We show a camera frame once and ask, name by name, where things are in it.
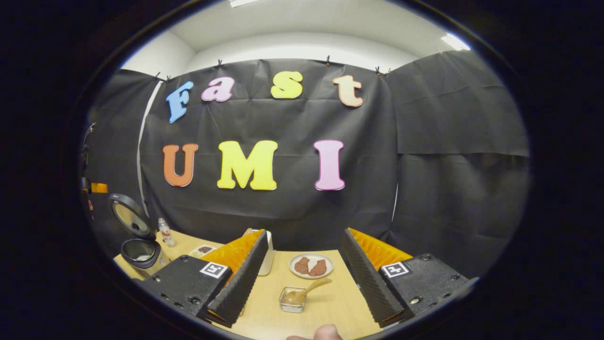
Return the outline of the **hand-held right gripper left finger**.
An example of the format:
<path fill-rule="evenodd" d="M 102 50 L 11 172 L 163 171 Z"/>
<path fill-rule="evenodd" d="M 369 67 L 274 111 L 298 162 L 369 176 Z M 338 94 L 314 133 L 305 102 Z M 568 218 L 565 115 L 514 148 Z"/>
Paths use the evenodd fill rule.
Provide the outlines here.
<path fill-rule="evenodd" d="M 257 230 L 202 258 L 182 255 L 142 280 L 142 288 L 198 319 L 231 327 L 239 318 L 268 251 L 268 233 Z"/>

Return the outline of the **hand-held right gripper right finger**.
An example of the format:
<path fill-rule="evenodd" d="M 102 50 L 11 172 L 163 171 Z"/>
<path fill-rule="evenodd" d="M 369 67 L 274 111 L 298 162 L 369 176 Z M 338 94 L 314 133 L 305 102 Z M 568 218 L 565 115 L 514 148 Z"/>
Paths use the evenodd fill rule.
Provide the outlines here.
<path fill-rule="evenodd" d="M 425 314 L 472 286 L 430 253 L 412 256 L 352 228 L 339 252 L 380 327 Z"/>

